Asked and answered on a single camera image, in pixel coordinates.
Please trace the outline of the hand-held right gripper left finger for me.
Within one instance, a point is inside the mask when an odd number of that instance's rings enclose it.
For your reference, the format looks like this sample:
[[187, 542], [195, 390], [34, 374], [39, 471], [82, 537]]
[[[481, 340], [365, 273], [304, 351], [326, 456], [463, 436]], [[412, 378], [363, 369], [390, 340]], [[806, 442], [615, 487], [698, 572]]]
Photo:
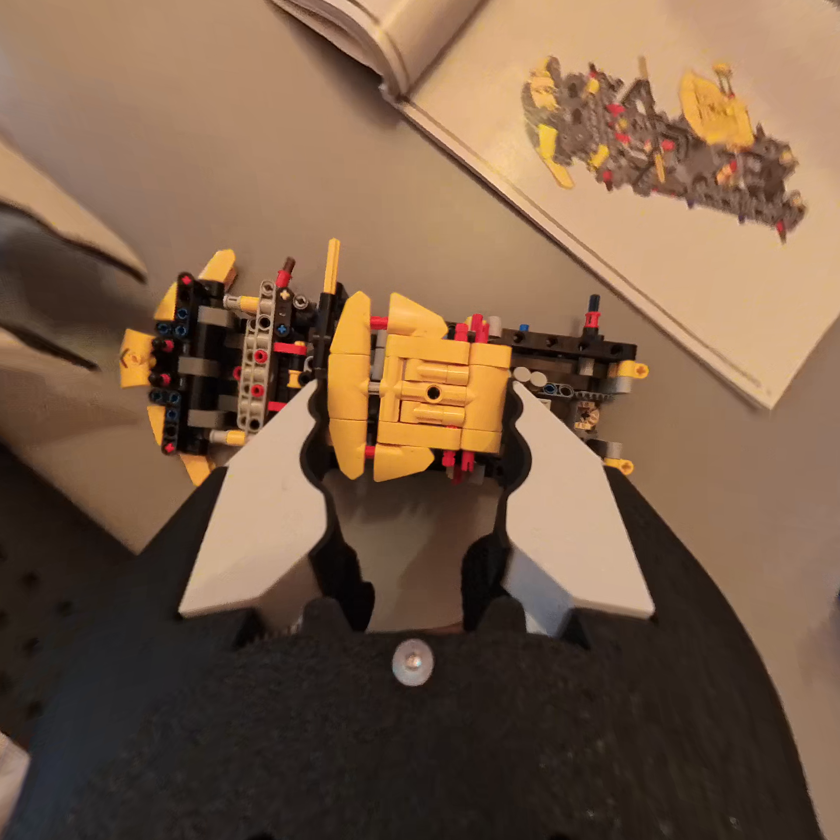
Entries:
[[323, 478], [329, 468], [324, 381], [299, 395], [219, 470], [222, 481], [178, 607], [184, 618], [255, 610], [269, 629], [295, 624], [321, 597], [365, 632], [373, 584], [345, 542]]

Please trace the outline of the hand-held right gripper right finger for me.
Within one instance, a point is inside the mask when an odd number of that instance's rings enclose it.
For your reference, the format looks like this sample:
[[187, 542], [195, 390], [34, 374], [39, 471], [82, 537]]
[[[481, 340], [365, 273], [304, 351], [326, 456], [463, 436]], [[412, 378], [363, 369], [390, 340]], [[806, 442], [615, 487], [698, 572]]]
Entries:
[[601, 460], [526, 387], [510, 381], [493, 529], [462, 564], [467, 632], [509, 596], [531, 633], [561, 635], [588, 610], [646, 621], [655, 614]]

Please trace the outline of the yellow black toy brick car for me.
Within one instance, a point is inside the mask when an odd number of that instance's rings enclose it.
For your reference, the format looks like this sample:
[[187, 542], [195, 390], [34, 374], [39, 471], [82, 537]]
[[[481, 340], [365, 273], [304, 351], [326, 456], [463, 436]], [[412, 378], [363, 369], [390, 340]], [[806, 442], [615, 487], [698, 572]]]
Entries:
[[147, 389], [155, 442], [195, 486], [215, 468], [215, 450], [244, 447], [311, 382], [326, 394], [328, 452], [352, 480], [366, 466], [380, 482], [433, 467], [460, 481], [496, 467], [509, 379], [605, 466], [633, 473], [599, 423], [648, 367], [634, 344], [602, 334], [598, 295], [579, 335], [504, 329], [480, 313], [446, 321], [396, 292], [376, 317], [366, 294], [339, 283], [339, 257], [333, 238], [316, 297], [292, 287], [291, 256], [242, 296], [231, 291], [235, 252], [218, 250], [199, 273], [178, 274], [151, 332], [125, 330], [120, 385]]

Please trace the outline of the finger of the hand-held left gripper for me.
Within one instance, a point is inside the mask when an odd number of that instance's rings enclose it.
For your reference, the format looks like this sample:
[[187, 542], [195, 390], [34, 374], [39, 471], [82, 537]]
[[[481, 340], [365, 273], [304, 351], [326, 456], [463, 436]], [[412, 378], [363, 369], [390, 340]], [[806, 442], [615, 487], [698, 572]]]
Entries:
[[5, 139], [1, 139], [1, 205], [138, 282], [147, 281], [141, 257]]
[[28, 329], [1, 327], [2, 389], [60, 406], [102, 404], [102, 377], [89, 359]]

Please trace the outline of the grey desk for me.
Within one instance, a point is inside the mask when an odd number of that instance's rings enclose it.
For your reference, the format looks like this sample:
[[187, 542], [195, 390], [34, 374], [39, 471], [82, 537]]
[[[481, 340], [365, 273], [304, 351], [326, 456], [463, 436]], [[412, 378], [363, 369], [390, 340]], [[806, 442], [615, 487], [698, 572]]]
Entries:
[[[134, 551], [189, 494], [116, 352], [180, 270], [236, 252], [244, 293], [297, 259], [376, 307], [488, 310], [574, 330], [587, 271], [386, 103], [373, 77], [265, 2], [2, 2], [2, 136], [143, 260], [147, 285], [2, 214], [2, 321], [100, 366], [9, 377], [3, 435]], [[838, 325], [771, 413], [602, 290], [646, 381], [604, 430], [722, 589], [780, 692], [822, 829], [838, 838]]]

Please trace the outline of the open instruction booklet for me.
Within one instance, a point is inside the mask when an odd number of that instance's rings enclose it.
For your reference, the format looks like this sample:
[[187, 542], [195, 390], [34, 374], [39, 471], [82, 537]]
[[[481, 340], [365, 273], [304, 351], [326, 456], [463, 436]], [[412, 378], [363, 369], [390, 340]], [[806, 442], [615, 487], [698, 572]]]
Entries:
[[838, 318], [838, 2], [276, 2], [756, 404]]

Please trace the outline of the black perforated pad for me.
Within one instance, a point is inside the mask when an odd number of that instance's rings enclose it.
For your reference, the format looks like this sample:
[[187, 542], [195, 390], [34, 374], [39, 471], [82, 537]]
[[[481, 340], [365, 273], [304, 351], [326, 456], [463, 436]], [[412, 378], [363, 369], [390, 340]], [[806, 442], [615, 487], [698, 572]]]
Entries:
[[179, 614], [220, 478], [134, 553], [2, 446], [3, 734], [31, 750], [63, 681], [134, 697], [235, 635], [239, 618]]

